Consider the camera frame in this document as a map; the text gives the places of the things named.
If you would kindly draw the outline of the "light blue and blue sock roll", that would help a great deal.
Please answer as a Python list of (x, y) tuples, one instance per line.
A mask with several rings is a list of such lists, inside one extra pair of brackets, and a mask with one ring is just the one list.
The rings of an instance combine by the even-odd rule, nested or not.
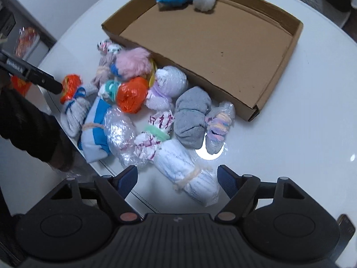
[(82, 126), (78, 148), (83, 152), (87, 163), (102, 160), (111, 154), (104, 132), (104, 117), (111, 105), (96, 97)]

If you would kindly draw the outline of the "grey sock bundle blue tie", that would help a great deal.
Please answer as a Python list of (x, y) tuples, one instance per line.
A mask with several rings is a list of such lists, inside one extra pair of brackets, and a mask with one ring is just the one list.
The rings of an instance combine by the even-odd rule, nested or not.
[(80, 85), (73, 98), (64, 103), (60, 124), (68, 137), (75, 138), (80, 133), (98, 90), (93, 84)]

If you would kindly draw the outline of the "clear plastic bundle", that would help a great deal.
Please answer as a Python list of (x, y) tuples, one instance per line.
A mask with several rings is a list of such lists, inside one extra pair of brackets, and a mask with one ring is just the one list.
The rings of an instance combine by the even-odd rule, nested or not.
[(135, 153), (137, 131), (131, 119), (118, 107), (110, 107), (104, 117), (104, 133), (110, 152), (123, 167), (134, 165), (142, 169), (146, 162)]

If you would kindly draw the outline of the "white knit sock roll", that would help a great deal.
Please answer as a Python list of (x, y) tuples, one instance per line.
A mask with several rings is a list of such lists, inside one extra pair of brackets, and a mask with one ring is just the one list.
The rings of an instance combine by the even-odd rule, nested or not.
[(177, 139), (163, 142), (155, 153), (153, 163), (172, 182), (177, 192), (186, 192), (204, 207), (218, 202), (220, 186), (217, 173), (192, 159)]

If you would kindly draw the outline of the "mauve sock bundle yellow band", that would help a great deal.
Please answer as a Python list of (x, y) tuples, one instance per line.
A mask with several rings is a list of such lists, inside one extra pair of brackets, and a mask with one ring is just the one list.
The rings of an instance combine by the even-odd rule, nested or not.
[(99, 61), (99, 66), (95, 72), (94, 78), (91, 83), (98, 88), (105, 84), (108, 80), (113, 78), (110, 66), (115, 62), (116, 55), (114, 53), (107, 53), (102, 56)]

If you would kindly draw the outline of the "pastel striped socks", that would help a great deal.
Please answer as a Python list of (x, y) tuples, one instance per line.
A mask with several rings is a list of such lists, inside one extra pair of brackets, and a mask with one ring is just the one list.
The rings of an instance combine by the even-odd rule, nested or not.
[(228, 101), (219, 103), (206, 115), (206, 150), (209, 154), (217, 154), (222, 149), (234, 119), (235, 107)]

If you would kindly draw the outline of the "white purple sock green scrunchie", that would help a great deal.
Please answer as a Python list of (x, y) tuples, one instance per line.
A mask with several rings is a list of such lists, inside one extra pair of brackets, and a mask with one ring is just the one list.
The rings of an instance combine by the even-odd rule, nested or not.
[(151, 115), (145, 129), (134, 139), (135, 155), (143, 161), (153, 161), (160, 145), (171, 138), (174, 120), (171, 110)]

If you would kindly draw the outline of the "orange plastic bundle yellow tie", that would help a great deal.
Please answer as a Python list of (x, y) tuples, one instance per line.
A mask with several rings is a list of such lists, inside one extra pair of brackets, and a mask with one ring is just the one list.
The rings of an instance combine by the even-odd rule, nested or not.
[(119, 86), (116, 104), (124, 113), (136, 114), (140, 111), (148, 90), (148, 81), (143, 77), (135, 77)]

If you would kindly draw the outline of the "fluffy pink blue sock bundle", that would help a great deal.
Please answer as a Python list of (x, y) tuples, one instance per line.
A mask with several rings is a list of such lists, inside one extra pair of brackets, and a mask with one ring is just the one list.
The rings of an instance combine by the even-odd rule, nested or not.
[(146, 77), (153, 70), (151, 54), (142, 47), (122, 50), (115, 55), (110, 70), (121, 81), (128, 81), (135, 77)]

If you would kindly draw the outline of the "bubble lilac sock bundle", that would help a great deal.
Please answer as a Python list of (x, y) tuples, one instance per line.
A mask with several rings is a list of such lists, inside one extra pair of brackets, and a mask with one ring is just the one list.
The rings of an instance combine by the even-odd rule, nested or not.
[(173, 109), (173, 100), (181, 96), (188, 88), (186, 74), (174, 66), (159, 68), (154, 77), (154, 84), (149, 88), (144, 104), (156, 111)]

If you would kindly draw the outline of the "white sock teal scrunchie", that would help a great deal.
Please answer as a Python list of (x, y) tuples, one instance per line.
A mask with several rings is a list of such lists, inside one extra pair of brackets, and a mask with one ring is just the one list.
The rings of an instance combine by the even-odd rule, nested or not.
[(99, 88), (98, 97), (108, 103), (115, 103), (119, 86), (121, 86), (121, 82), (107, 80), (106, 83)]

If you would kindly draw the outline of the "white green patterned sock bundle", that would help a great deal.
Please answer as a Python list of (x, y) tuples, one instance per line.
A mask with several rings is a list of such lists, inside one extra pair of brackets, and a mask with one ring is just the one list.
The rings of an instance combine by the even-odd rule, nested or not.
[(102, 55), (108, 53), (119, 53), (123, 47), (120, 44), (113, 42), (111, 39), (104, 39), (97, 44), (97, 49)]

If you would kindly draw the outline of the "red snack packet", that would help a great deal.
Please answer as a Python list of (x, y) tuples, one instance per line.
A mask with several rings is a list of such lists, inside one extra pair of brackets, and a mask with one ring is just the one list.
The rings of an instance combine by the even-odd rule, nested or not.
[(14, 50), (15, 55), (21, 59), (27, 58), (38, 43), (39, 38), (40, 36), (34, 28), (22, 27), (19, 30), (19, 36)]

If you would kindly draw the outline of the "shallow cardboard box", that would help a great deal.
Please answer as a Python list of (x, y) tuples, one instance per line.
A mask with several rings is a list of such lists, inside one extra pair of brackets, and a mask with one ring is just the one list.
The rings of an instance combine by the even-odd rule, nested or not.
[(102, 28), (126, 47), (144, 47), (159, 65), (184, 71), (190, 83), (232, 102), (250, 122), (289, 63), (303, 23), (264, 0), (217, 0), (210, 13), (130, 0)]

